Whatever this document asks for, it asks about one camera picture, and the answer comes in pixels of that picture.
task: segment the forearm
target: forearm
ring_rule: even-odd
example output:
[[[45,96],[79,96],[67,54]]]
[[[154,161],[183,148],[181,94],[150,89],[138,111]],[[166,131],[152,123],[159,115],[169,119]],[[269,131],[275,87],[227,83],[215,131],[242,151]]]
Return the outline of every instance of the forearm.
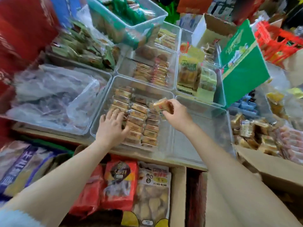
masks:
[[[277,196],[217,145],[198,125],[184,134],[207,165],[218,189],[244,226],[301,226]]]
[[[21,210],[47,227],[57,227],[107,152],[106,147],[93,142],[88,148],[25,188],[3,208]]]

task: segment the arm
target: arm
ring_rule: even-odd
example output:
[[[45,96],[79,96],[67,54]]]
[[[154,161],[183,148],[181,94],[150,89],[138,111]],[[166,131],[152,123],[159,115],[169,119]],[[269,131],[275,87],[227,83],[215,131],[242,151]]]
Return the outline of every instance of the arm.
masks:
[[[23,211],[46,227],[59,226],[97,164],[126,137],[129,128],[121,129],[122,119],[118,109],[102,115],[96,141],[25,188],[3,209]]]
[[[174,114],[163,114],[185,134],[197,150],[218,189],[243,226],[302,227],[282,201],[256,176],[217,145],[198,125],[186,107],[171,99]]]

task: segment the hand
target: hand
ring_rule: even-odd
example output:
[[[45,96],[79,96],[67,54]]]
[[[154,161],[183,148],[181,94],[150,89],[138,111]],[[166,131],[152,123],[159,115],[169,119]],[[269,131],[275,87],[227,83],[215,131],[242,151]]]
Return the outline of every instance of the hand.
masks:
[[[129,133],[129,127],[126,126],[122,130],[122,120],[124,113],[119,109],[109,110],[107,115],[101,115],[99,128],[96,134],[96,142],[99,145],[105,146],[111,149],[114,146],[119,145],[126,138]]]
[[[190,114],[187,112],[187,108],[180,104],[176,99],[169,99],[174,107],[174,114],[170,114],[167,111],[163,111],[163,115],[168,122],[178,131],[183,132],[190,124],[193,123]]]

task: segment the light blue sleeve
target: light blue sleeve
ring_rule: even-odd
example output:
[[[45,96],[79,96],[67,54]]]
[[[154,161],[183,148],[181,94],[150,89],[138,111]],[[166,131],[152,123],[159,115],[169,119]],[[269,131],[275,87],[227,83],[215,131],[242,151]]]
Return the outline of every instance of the light blue sleeve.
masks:
[[[0,223],[3,227],[43,227],[40,222],[19,210],[0,210]]]

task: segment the red plastic crate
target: red plastic crate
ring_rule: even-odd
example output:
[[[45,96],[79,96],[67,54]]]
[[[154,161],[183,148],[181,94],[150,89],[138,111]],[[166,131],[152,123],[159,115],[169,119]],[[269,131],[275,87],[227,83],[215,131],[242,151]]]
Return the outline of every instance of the red plastic crate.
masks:
[[[255,38],[264,59],[278,66],[283,66],[284,59],[303,48],[302,38],[266,21],[257,23]]]

